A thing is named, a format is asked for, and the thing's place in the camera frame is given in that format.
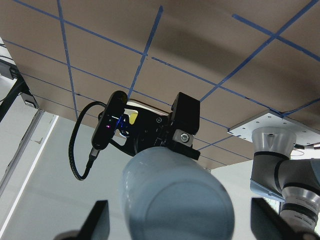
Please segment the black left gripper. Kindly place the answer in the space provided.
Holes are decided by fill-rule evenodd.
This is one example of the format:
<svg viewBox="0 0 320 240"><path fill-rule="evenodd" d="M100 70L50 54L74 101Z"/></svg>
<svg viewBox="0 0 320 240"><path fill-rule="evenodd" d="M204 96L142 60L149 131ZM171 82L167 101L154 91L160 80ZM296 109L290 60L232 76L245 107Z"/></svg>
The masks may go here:
<svg viewBox="0 0 320 240"><path fill-rule="evenodd" d="M126 138L123 145L111 139L109 143L129 156L160 146L158 138L168 126L167 147L193 160L198 160L200 152L193 148L194 136L200 128L200 101L179 92L171 107L172 113L159 114L143 107L126 105L125 110L137 111L133 124L127 113L120 116L116 129Z"/></svg>

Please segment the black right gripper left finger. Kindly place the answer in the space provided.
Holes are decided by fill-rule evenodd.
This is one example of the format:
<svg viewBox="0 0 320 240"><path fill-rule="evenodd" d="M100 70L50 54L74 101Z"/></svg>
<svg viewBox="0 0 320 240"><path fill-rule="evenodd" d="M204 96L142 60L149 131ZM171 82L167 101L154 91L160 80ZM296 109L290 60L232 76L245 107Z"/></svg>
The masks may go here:
<svg viewBox="0 0 320 240"><path fill-rule="evenodd" d="M80 230L62 232L57 240L107 240L110 235L108 200L98 200L88 214Z"/></svg>

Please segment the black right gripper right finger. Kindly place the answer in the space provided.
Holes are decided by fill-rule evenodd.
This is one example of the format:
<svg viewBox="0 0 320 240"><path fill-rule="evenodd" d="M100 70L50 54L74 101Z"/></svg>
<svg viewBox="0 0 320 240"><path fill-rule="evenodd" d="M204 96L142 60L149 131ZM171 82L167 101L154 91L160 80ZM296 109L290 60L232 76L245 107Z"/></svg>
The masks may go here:
<svg viewBox="0 0 320 240"><path fill-rule="evenodd" d="M318 240L314 232L294 231L263 198L251 199L250 228L257 240Z"/></svg>

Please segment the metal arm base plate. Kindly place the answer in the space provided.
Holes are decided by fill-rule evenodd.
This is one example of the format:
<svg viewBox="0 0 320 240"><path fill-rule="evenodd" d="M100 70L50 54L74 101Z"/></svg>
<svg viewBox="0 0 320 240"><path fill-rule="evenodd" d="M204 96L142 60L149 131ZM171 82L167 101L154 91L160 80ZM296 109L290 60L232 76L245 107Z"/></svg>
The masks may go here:
<svg viewBox="0 0 320 240"><path fill-rule="evenodd" d="M281 128L296 135L296 144L302 146L320 143L320 131L299 121L266 110L228 129L228 134L252 142L253 131L263 127Z"/></svg>

